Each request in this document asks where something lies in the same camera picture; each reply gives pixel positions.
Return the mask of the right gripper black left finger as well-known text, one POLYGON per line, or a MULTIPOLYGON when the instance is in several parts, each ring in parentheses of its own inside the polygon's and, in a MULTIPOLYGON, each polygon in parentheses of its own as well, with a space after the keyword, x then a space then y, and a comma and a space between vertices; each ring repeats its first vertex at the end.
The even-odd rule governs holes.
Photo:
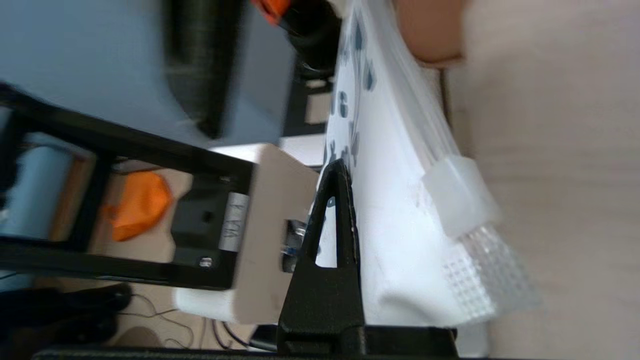
POLYGON ((324 170, 278 321, 279 351, 363 351, 359 236, 349 171, 342 159, 324 170), (336 267, 316 258, 327 203, 334 198, 336 267))

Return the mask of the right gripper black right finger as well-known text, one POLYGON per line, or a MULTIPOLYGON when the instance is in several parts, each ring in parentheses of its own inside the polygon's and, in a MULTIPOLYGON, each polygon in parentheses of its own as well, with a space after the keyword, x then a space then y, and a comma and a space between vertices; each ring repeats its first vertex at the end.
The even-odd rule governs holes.
POLYGON ((406 357, 457 357, 454 330, 437 327, 367 327, 367 354, 406 357))

